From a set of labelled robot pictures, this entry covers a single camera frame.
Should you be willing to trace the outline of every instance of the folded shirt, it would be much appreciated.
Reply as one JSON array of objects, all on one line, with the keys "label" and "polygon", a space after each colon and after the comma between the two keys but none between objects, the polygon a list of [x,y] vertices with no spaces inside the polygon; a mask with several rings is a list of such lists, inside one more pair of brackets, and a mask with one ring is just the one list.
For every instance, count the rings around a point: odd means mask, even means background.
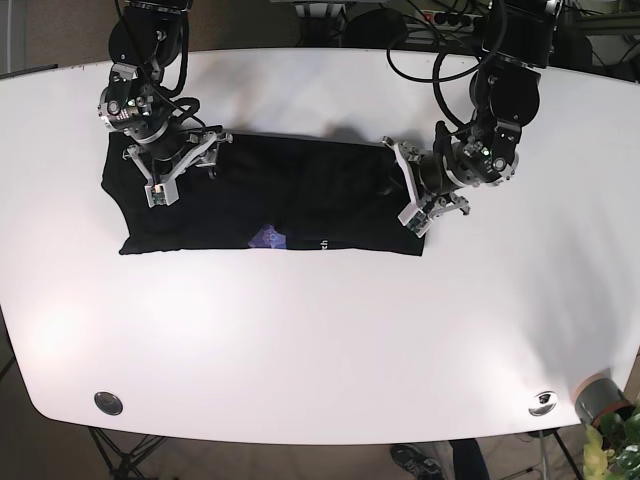
[{"label": "folded shirt", "polygon": [[402,173],[382,146],[260,135],[220,145],[216,177],[189,168],[180,199],[149,208],[147,181],[112,133],[102,187],[122,211],[122,255],[196,249],[357,248],[421,255],[424,239],[403,227]]}]

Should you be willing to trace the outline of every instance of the black cable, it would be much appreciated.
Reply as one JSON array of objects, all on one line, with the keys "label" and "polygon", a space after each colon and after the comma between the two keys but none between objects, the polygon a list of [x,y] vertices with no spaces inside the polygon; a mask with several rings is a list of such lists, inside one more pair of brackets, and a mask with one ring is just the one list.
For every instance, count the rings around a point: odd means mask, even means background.
[{"label": "black cable", "polygon": [[15,355],[11,357],[11,360],[9,360],[9,362],[4,366],[4,368],[0,372],[0,382],[2,381],[4,376],[9,372],[9,370],[11,370],[11,367],[13,367],[14,363],[16,363],[16,356]]},{"label": "black cable", "polygon": [[629,50],[627,50],[625,52],[625,54],[622,56],[622,58],[618,61],[618,63],[614,64],[614,67],[617,67],[618,65],[621,65],[622,62],[624,62],[624,59],[627,58],[629,56],[629,54],[636,49],[637,46],[638,46],[638,44],[633,45]]},{"label": "black cable", "polygon": [[595,10],[588,10],[580,7],[576,7],[575,5],[564,5],[563,8],[566,8],[562,13],[566,12],[580,12],[586,13],[587,15],[604,15],[602,12],[596,12]]},{"label": "black cable", "polygon": [[180,58],[180,76],[178,83],[173,90],[167,90],[170,98],[177,97],[184,90],[187,83],[187,69],[189,68],[189,16],[187,12],[182,12],[182,57]]},{"label": "black cable", "polygon": [[439,78],[437,80],[434,79],[434,78],[412,77],[411,75],[407,75],[406,73],[401,72],[400,70],[398,70],[398,68],[395,66],[395,64],[391,60],[391,49],[393,47],[395,47],[396,44],[402,38],[401,36],[398,36],[398,37],[396,37],[394,39],[394,41],[391,43],[391,45],[387,48],[387,63],[391,67],[391,70],[393,70],[396,74],[400,75],[402,78],[404,78],[406,80],[409,80],[409,81],[412,81],[412,82],[417,82],[417,83],[452,82],[453,80],[458,80],[460,78],[466,77],[467,75],[471,75],[472,73],[477,72],[480,68],[482,68],[484,65],[486,65],[493,57],[496,56],[496,54],[498,53],[498,50],[502,46],[502,41],[504,40],[504,36],[507,33],[507,8],[506,8],[506,5],[505,5],[505,2],[504,2],[504,0],[495,0],[494,5],[496,3],[499,5],[499,8],[500,8],[500,19],[501,19],[501,22],[500,22],[501,23],[501,25],[500,25],[500,34],[498,35],[498,39],[497,39],[495,45],[493,46],[493,48],[491,49],[491,51],[477,65],[471,67],[468,70],[465,70],[462,73],[458,73],[458,74],[452,75],[450,77]]},{"label": "black cable", "polygon": [[567,461],[569,462],[569,465],[571,465],[571,470],[573,470],[573,473],[576,475],[576,478],[578,480],[584,480],[582,476],[582,472],[580,472],[580,469],[576,465],[576,462],[573,461],[573,457],[571,457],[569,450],[567,450],[567,447],[562,441],[562,438],[560,438],[560,435],[558,435],[557,430],[553,432],[553,436],[556,438],[556,442],[558,442],[558,445],[560,445],[560,449],[562,450],[562,453],[564,453],[564,456],[567,457]]},{"label": "black cable", "polygon": [[[436,57],[436,61],[433,63],[433,79],[434,80],[438,80],[438,78],[440,77],[440,67],[442,66],[442,62],[444,61],[444,58],[446,56],[447,54],[442,52],[442,53],[439,53],[438,56]],[[436,102],[438,103],[438,107],[440,107],[440,110],[442,110],[442,113],[444,113],[444,116],[447,117],[449,121],[451,121],[451,123],[453,123],[456,126],[456,128],[462,129],[466,127],[465,123],[462,120],[460,120],[458,117],[456,117],[454,113],[449,109],[449,106],[447,105],[447,102],[444,99],[444,95],[442,94],[440,83],[433,84],[433,94],[435,95]]]},{"label": "black cable", "polygon": [[433,32],[434,44],[436,46],[440,45],[440,40],[446,42],[446,40],[442,36],[442,32],[440,30],[438,30],[438,28],[433,24],[433,22],[431,20],[428,20],[427,18],[425,18],[424,20],[420,20],[419,18],[412,17],[411,15],[404,15],[404,14],[402,16],[404,18],[409,19],[409,20],[413,20],[415,22],[418,22],[419,24],[425,26],[428,30],[431,30]]},{"label": "black cable", "polygon": [[[113,3],[115,4],[115,7],[116,7],[116,13],[118,14],[118,19],[120,20],[120,22],[122,22],[124,30],[125,30],[125,32],[127,32],[127,36],[129,37],[129,41],[131,42],[131,45],[133,46],[133,50],[135,51],[136,56],[138,57],[138,63],[142,63],[142,55],[140,55],[140,50],[138,49],[138,46],[136,45],[135,40],[133,39],[133,34],[131,33],[131,30],[129,29],[129,25],[127,24],[127,21],[125,20],[124,16],[122,15],[122,10],[120,10],[120,3],[118,3],[118,0],[113,0]],[[183,114],[188,114],[187,110],[179,107],[174,102],[172,102],[171,100],[166,98],[164,95],[162,95],[162,93],[160,93],[160,90],[158,88],[156,88],[156,86],[153,84],[153,82],[149,78],[149,75],[147,74],[146,70],[144,69],[144,67],[142,65],[140,65],[138,70],[140,72],[142,72],[142,76],[144,77],[145,81],[151,86],[151,88],[153,89],[155,94],[158,95],[158,97],[162,101],[167,103],[169,106],[173,107],[175,110],[180,110]],[[196,122],[198,122],[202,126],[202,128],[207,128],[207,125],[202,120],[200,120],[198,117],[193,115],[192,118]]]}]

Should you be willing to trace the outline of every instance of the wire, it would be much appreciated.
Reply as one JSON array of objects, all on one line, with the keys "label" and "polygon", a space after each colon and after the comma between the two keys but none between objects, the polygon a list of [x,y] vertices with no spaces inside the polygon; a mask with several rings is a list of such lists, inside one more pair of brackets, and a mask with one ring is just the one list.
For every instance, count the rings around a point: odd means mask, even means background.
[{"label": "wire", "polygon": [[[446,53],[439,53],[436,57],[436,61],[433,63],[433,79],[438,80],[440,76],[440,67],[442,66],[442,62],[444,61]],[[436,97],[436,102],[438,103],[438,107],[444,113],[444,116],[447,117],[451,123],[453,123],[458,129],[465,128],[465,123],[460,120],[458,117],[454,115],[454,113],[449,109],[446,100],[444,99],[444,95],[442,94],[442,89],[440,88],[440,83],[433,84],[433,93]]]},{"label": "wire", "polygon": [[11,31],[11,17],[13,17],[13,0],[9,0],[7,5],[7,73],[11,73],[11,39],[13,32]]},{"label": "wire", "polygon": [[562,13],[567,12],[580,12],[586,13],[587,15],[604,15],[602,12],[596,12],[595,10],[585,10],[584,8],[576,7],[575,5],[564,5],[563,8],[566,8]]},{"label": "wire", "polygon": [[[425,18],[424,20],[420,20],[419,18],[412,17],[411,15],[404,15],[404,14],[402,16],[404,18],[409,19],[409,20],[416,21],[416,22],[424,25],[427,29],[431,30],[433,32],[434,44],[435,45],[440,45],[440,40],[446,41],[444,39],[444,37],[442,36],[442,32],[440,32],[438,30],[438,28],[433,24],[433,22],[431,22],[429,19]],[[418,30],[415,30],[415,31],[422,32],[424,30],[423,29],[418,29]]]},{"label": "wire", "polygon": [[622,64],[622,62],[624,62],[624,59],[627,58],[629,54],[633,52],[638,45],[639,44],[633,45],[629,50],[627,50],[625,54],[622,56],[622,58],[618,61],[618,63],[614,64],[614,66],[617,67],[618,65]]},{"label": "wire", "polygon": [[178,83],[173,90],[168,90],[170,98],[177,97],[184,90],[187,83],[187,69],[189,68],[189,17],[186,12],[182,13],[182,57],[180,58],[180,76]]},{"label": "wire", "polygon": [[[136,45],[135,40],[133,39],[133,35],[131,33],[131,30],[129,29],[129,25],[127,24],[127,21],[122,15],[122,10],[120,9],[120,3],[118,3],[118,0],[113,0],[113,3],[115,4],[115,7],[116,7],[116,13],[118,14],[118,19],[120,20],[120,22],[122,22],[125,32],[127,32],[127,36],[129,37],[129,41],[133,46],[133,50],[135,51],[136,56],[138,57],[138,63],[142,63],[142,55],[140,55],[140,50],[138,49],[138,46]],[[156,95],[158,95],[158,97],[160,97],[162,101],[167,103],[169,106],[173,107],[174,110],[180,110],[183,114],[189,115],[189,112],[187,110],[176,105],[174,102],[172,102],[171,100],[166,98],[164,95],[162,95],[162,93],[160,93],[160,90],[156,88],[156,86],[153,84],[153,82],[149,78],[149,74],[146,72],[143,66],[138,67],[138,70],[142,72],[142,76],[144,77],[145,81],[151,86],[151,88],[153,88],[153,91],[156,93]],[[198,122],[198,124],[200,124],[203,129],[207,128],[207,125],[202,120],[200,120],[197,116],[192,115],[191,118],[193,118],[196,122]]]},{"label": "wire", "polygon": [[560,438],[560,435],[558,434],[557,430],[553,432],[553,436],[555,437],[556,442],[558,442],[558,445],[560,445],[560,449],[562,450],[562,453],[564,453],[564,456],[567,458],[567,462],[569,462],[569,465],[571,466],[571,470],[573,470],[573,473],[575,474],[576,478],[578,480],[584,480],[584,477],[582,476],[580,469],[576,465],[576,462],[573,461],[573,457],[569,453],[569,450],[567,450],[567,447],[562,441],[562,438]]},{"label": "wire", "polygon": [[484,65],[486,65],[493,57],[496,56],[496,54],[498,53],[498,50],[502,46],[502,41],[504,40],[504,36],[507,33],[507,8],[506,8],[506,5],[505,5],[505,2],[504,2],[504,0],[495,0],[495,3],[497,3],[499,5],[499,8],[500,8],[500,18],[501,18],[500,34],[498,35],[498,39],[497,39],[495,45],[493,46],[493,48],[491,49],[491,51],[477,65],[471,67],[468,70],[465,70],[462,73],[458,73],[458,74],[452,75],[450,77],[444,77],[444,78],[438,78],[438,79],[412,77],[411,75],[407,75],[406,73],[403,73],[400,70],[398,70],[398,68],[395,66],[395,64],[391,60],[391,49],[393,47],[395,47],[396,44],[402,38],[401,36],[398,36],[398,37],[396,37],[394,39],[394,41],[391,43],[391,45],[387,48],[387,62],[389,63],[389,66],[391,67],[391,70],[393,70],[396,74],[400,75],[402,78],[404,78],[406,80],[409,80],[409,81],[412,81],[412,82],[417,82],[417,83],[452,82],[454,80],[458,80],[460,78],[464,78],[467,75],[471,75],[474,72],[477,72],[478,70],[480,70],[480,68],[482,68]]}]

